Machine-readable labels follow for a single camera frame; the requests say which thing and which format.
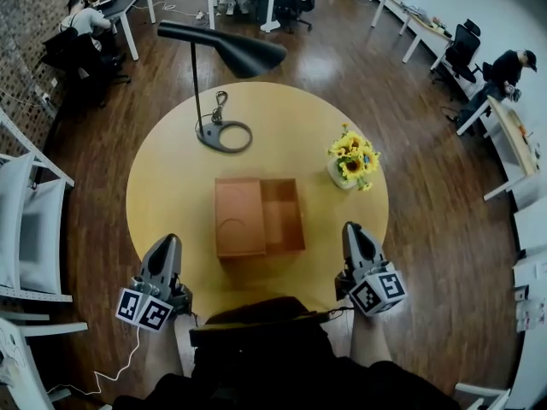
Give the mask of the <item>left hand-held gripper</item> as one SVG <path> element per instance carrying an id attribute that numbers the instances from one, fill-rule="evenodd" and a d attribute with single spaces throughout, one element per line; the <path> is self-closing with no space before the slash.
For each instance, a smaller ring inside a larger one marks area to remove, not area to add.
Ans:
<path id="1" fill-rule="evenodd" d="M 182 243 L 173 233 L 144 255 L 139 274 L 121 290 L 115 317 L 147 331 L 160 331 L 168 319 L 191 315 L 192 293 L 179 281 Z"/>

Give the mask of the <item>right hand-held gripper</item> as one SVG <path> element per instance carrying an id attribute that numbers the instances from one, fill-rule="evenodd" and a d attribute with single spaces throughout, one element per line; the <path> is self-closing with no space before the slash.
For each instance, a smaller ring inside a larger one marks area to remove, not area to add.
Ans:
<path id="1" fill-rule="evenodd" d="M 344 270 L 335 278 L 339 301 L 348 298 L 356 310 L 373 317 L 407 298 L 403 275 L 372 234 L 350 221 L 342 229 L 342 244 Z"/>

